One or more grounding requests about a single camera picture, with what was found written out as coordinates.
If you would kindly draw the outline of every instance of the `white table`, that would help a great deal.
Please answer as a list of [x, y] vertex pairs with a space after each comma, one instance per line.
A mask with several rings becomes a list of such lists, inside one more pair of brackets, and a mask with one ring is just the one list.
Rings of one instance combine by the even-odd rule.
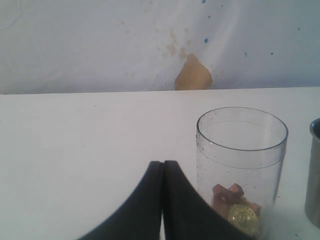
[[304, 202], [319, 103], [320, 87], [0, 95], [0, 239], [80, 237], [123, 203], [149, 161], [179, 161], [196, 186], [196, 121], [227, 106], [286, 123], [272, 238], [318, 239]]

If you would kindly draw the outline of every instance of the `metal cup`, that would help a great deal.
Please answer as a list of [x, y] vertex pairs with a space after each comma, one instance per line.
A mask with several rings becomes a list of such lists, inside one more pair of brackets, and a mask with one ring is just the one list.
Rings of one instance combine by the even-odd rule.
[[312, 146], [304, 210], [309, 220], [320, 228], [320, 118], [310, 125]]

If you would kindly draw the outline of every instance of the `black curved edge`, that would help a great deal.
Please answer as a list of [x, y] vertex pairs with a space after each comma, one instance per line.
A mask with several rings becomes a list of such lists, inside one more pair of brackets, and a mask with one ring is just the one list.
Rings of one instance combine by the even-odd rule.
[[159, 240], [164, 164], [152, 161], [138, 186], [107, 220], [79, 240]]
[[162, 190], [166, 240], [252, 240], [207, 205], [178, 162], [164, 162]]

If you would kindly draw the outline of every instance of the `white wall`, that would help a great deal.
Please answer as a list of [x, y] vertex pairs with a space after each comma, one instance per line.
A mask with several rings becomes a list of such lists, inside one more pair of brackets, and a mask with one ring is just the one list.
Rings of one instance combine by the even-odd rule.
[[202, 1], [1, 0], [0, 93], [172, 90], [181, 48], [214, 88], [320, 86], [320, 1]]

